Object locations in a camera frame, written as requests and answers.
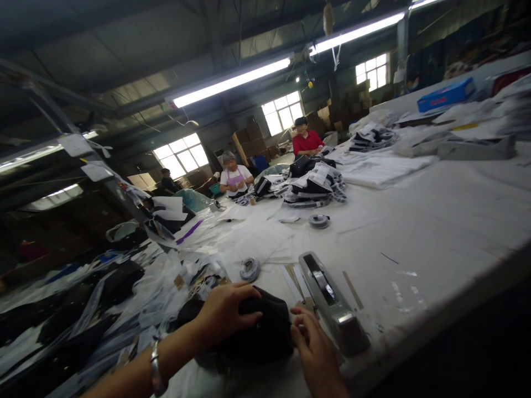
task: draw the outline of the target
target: fluorescent light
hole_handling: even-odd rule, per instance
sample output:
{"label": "fluorescent light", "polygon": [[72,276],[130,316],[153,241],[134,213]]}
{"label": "fluorescent light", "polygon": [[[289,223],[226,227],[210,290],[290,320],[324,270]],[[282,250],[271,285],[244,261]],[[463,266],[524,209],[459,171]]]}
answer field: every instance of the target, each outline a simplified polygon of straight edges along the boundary
{"label": "fluorescent light", "polygon": [[436,1],[441,1],[441,0],[424,0],[424,1],[419,0],[419,1],[415,2],[415,3],[413,3],[409,7],[409,9],[410,10],[414,10],[416,8],[427,6],[428,4],[432,4],[432,3],[436,2]]}
{"label": "fluorescent light", "polygon": [[350,32],[343,33],[332,39],[325,40],[322,43],[318,43],[315,46],[310,47],[310,55],[322,53],[323,51],[330,50],[331,48],[337,47],[340,44],[344,44],[351,40],[359,39],[360,37],[374,33],[380,29],[384,29],[392,25],[395,25],[402,18],[404,18],[404,13],[399,13],[391,17],[374,22],[370,25],[364,26],[362,28],[358,28]]}
{"label": "fluorescent light", "polygon": [[181,108],[191,103],[204,100],[205,98],[219,94],[220,92],[230,90],[231,88],[240,86],[245,83],[249,83],[252,80],[270,75],[279,70],[287,68],[290,62],[291,62],[290,58],[285,58],[283,60],[274,62],[266,66],[262,66],[258,69],[252,70],[242,75],[235,76],[227,80],[223,80],[222,82],[214,84],[212,86],[205,87],[200,90],[183,95],[181,97],[174,99],[173,102],[178,108]]}
{"label": "fluorescent light", "polygon": [[8,163],[4,163],[0,165],[0,172],[4,172],[7,170],[14,169],[17,166],[20,166],[25,163],[29,163],[32,160],[43,158],[44,156],[47,156],[49,154],[52,154],[54,152],[57,152],[59,150],[63,149],[61,145],[48,145],[45,147],[45,149],[37,149],[36,151],[33,151],[23,157],[16,158]]}
{"label": "fluorescent light", "polygon": [[91,139],[91,138],[94,138],[94,137],[97,137],[97,136],[98,136],[98,133],[96,133],[94,130],[91,131],[91,132],[83,134],[83,137],[85,137],[86,139]]}

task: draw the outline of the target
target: blue box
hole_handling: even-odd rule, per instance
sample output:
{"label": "blue box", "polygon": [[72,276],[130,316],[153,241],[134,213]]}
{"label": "blue box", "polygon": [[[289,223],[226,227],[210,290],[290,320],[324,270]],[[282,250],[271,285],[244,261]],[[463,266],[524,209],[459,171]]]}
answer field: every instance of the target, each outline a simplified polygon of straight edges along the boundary
{"label": "blue box", "polygon": [[462,82],[441,88],[431,94],[425,95],[417,101],[420,112],[466,101],[476,91],[474,79],[469,77]]}

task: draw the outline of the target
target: ceiling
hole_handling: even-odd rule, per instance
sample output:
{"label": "ceiling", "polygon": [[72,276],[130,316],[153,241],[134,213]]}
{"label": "ceiling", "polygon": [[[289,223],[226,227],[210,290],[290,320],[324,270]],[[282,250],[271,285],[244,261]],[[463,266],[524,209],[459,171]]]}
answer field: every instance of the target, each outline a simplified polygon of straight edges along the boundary
{"label": "ceiling", "polygon": [[[330,2],[335,31],[408,4]],[[10,1],[0,14],[0,158],[58,134],[13,84],[13,74],[5,74],[6,63],[34,73],[73,122],[86,121],[94,111],[96,122],[106,126],[95,141],[120,146],[173,123],[165,112],[183,116],[164,101],[168,94],[290,51],[301,63],[303,47],[324,36],[324,5],[324,0]],[[258,84],[281,83],[287,73]],[[234,98],[250,94],[239,87],[186,110],[191,117],[216,107],[226,111]],[[13,138],[24,143],[14,146]],[[56,153],[1,173],[0,185],[19,193],[21,179],[31,184],[78,167],[75,159]]]}

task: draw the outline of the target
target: red shirt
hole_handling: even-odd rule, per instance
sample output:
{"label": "red shirt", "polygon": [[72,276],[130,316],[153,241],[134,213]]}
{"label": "red shirt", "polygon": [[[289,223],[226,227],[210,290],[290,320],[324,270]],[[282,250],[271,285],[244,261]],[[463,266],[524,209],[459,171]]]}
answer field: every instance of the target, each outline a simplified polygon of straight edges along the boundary
{"label": "red shirt", "polygon": [[325,146],[325,144],[321,141],[317,133],[313,130],[308,130],[308,136],[304,138],[304,136],[297,134],[295,137],[293,137],[293,153],[295,156],[299,154],[299,151],[301,150],[314,150],[319,148],[319,145]]}

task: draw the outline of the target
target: hand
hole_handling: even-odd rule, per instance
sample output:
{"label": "hand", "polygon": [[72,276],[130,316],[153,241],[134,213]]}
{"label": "hand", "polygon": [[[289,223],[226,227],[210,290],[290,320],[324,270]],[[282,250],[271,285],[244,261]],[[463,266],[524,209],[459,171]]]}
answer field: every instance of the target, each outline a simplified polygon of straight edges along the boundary
{"label": "hand", "polygon": [[261,298],[262,295],[248,282],[217,286],[192,321],[195,322],[197,336],[204,349],[209,349],[226,337],[242,329],[249,329],[262,316],[261,312],[240,315],[238,304],[249,297]]}
{"label": "hand", "polygon": [[291,337],[299,350],[304,379],[312,397],[348,397],[330,340],[315,316],[301,308],[292,308],[291,313],[297,315],[291,326]]}

